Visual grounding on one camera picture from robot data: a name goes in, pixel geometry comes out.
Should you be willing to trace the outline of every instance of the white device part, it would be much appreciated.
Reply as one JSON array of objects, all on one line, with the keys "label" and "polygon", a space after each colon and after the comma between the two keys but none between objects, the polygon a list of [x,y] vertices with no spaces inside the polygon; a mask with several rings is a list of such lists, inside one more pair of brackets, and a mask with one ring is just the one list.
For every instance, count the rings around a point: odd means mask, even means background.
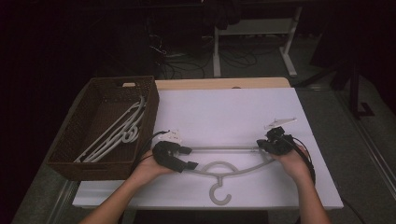
[{"label": "white device part", "polygon": [[288,123],[292,123],[294,121],[297,121],[297,118],[293,118],[293,119],[275,119],[274,122],[268,124],[267,126],[264,126],[264,129],[268,130],[268,129],[277,128],[279,126],[282,126],[282,125],[288,124]]},{"label": "white device part", "polygon": [[158,139],[165,142],[181,143],[181,137],[178,130],[169,131],[168,133],[161,134]]}]

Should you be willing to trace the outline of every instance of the gray floor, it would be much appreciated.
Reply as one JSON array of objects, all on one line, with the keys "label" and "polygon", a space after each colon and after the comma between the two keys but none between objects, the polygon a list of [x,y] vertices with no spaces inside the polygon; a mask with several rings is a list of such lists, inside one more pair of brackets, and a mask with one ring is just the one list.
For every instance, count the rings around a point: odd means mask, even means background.
[{"label": "gray floor", "polygon": [[[227,63],[221,59],[222,77],[287,77],[290,83],[294,84],[320,71],[320,68],[309,65],[309,60],[318,43],[317,37],[295,38],[290,50],[290,57],[298,73],[295,78],[288,76],[277,50],[277,46],[283,43],[284,37],[229,38],[221,41],[221,54],[239,62],[233,62],[231,66],[228,63],[232,61],[229,60]],[[188,55],[175,57],[167,60],[174,67],[166,66],[163,70],[166,70],[168,78],[172,75],[174,78],[201,78],[204,73],[205,77],[213,77],[210,56],[208,52],[200,59]],[[247,66],[247,63],[254,63],[255,58],[257,62]],[[201,68],[192,63],[204,66]],[[350,116],[345,107],[344,101],[347,99],[348,89],[339,92],[330,90],[331,78],[332,76],[325,77],[310,88],[297,90],[323,158],[340,195],[352,204],[366,223],[394,223],[396,220],[395,198],[370,156],[366,141],[357,129],[356,120]],[[396,146],[396,139],[393,137],[396,134],[396,118],[381,101],[375,87],[364,78],[361,79],[360,99],[369,104],[375,116],[363,118],[358,125],[367,130],[388,163],[389,169],[396,172],[396,150],[393,149]],[[64,180],[46,166],[43,166],[41,170],[43,172],[29,189],[28,194],[30,193],[31,196],[23,202],[14,223],[46,223],[48,217],[56,217],[52,216],[51,208],[52,203],[58,199],[59,190],[50,192],[46,199],[40,198],[40,190],[46,185],[46,183],[41,183],[40,179],[52,178],[58,181],[55,183],[58,189],[62,187],[61,183]],[[71,188],[71,190],[71,196],[73,196],[74,189]],[[60,219],[52,219],[49,223],[77,223],[90,212],[73,207],[71,198],[64,205],[64,210],[58,210],[62,214]],[[32,203],[39,204],[39,206],[29,207]],[[360,223],[347,206],[340,210],[332,210],[329,214],[333,223]],[[269,215],[272,224],[293,223],[298,216],[298,211],[270,211]],[[123,223],[131,223],[133,216],[134,212],[128,212]]]}]

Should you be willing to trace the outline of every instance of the hand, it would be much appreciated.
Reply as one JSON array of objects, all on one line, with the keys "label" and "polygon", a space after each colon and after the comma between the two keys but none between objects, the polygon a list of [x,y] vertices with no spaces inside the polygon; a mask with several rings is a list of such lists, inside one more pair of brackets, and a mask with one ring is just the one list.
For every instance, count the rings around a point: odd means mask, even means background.
[{"label": "hand", "polygon": [[[302,146],[298,146],[298,148],[305,154],[305,156],[308,156],[308,153]],[[282,164],[285,172],[291,178],[293,178],[294,181],[298,181],[302,178],[307,178],[307,177],[310,178],[308,167],[304,163],[301,156],[295,150],[290,151],[286,155],[277,156],[271,154],[271,156],[272,158],[274,158],[275,160],[279,161]]]},{"label": "hand", "polygon": [[152,150],[146,152],[142,158],[141,162],[134,169],[134,172],[128,179],[140,183],[142,186],[147,185],[151,180],[164,174],[171,174],[174,171],[161,166],[152,157]]}]

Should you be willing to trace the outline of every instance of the dark background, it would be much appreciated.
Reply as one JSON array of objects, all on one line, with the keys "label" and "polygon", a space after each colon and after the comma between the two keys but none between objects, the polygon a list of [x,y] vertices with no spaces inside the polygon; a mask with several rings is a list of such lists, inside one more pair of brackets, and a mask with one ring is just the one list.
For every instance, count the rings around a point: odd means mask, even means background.
[{"label": "dark background", "polygon": [[[172,36],[179,45],[193,46],[207,32],[200,9],[133,10],[105,16],[80,10],[122,6],[122,2],[0,3],[2,223],[12,220],[68,108],[91,77],[158,75],[149,48],[148,16],[154,19],[156,34]],[[330,66],[354,52],[362,74],[396,111],[395,19],[390,1],[314,5],[304,8],[298,33],[319,35],[325,30],[313,64]]]}]

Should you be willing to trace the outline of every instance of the brown wicker basket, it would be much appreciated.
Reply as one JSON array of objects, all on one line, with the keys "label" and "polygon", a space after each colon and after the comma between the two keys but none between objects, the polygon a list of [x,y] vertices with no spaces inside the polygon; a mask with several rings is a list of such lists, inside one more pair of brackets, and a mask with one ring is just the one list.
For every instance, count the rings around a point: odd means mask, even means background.
[{"label": "brown wicker basket", "polygon": [[[98,162],[74,162],[132,104],[140,101],[140,95],[147,103],[136,141],[121,143]],[[69,180],[126,179],[132,172],[138,150],[152,136],[159,101],[153,77],[91,79],[55,143],[47,165]]]}]

